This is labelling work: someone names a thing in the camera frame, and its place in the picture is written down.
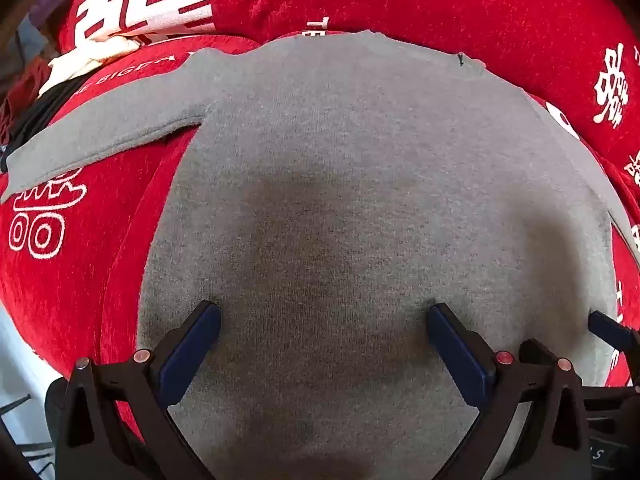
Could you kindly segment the red pillow with white characters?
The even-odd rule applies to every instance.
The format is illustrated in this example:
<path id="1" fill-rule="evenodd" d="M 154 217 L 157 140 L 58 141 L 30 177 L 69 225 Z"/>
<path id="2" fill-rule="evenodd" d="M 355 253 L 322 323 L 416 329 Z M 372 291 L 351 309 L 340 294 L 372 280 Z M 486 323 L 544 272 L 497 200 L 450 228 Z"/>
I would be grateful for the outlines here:
<path id="1" fill-rule="evenodd" d="M 72 0 L 63 49 L 115 34 L 216 32 L 267 42 L 371 29 L 478 58 L 559 107 L 617 165 L 639 149 L 639 39 L 612 0 Z"/>

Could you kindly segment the black cloth item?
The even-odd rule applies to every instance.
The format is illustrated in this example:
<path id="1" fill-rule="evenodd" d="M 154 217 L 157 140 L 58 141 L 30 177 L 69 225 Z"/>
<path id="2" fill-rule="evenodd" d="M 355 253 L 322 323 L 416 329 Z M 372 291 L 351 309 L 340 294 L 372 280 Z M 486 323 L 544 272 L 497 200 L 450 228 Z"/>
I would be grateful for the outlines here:
<path id="1" fill-rule="evenodd" d="M 65 103 L 91 77 L 90 73 L 56 84 L 36 99 L 9 128 L 9 141 L 1 154 L 1 172 L 8 172 L 8 157 L 50 124 Z"/>

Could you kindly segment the white cloth item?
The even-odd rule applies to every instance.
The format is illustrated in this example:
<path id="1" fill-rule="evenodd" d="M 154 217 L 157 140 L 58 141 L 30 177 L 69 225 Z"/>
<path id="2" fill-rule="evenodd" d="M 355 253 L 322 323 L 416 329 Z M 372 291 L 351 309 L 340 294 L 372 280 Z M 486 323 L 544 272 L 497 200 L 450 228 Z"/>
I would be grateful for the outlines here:
<path id="1" fill-rule="evenodd" d="M 114 36 L 104 41 L 87 39 L 79 47 L 54 58 L 48 63 L 50 75 L 40 87 L 38 96 L 42 96 L 57 84 L 84 76 L 96 68 L 134 53 L 142 43 L 123 36 Z"/>

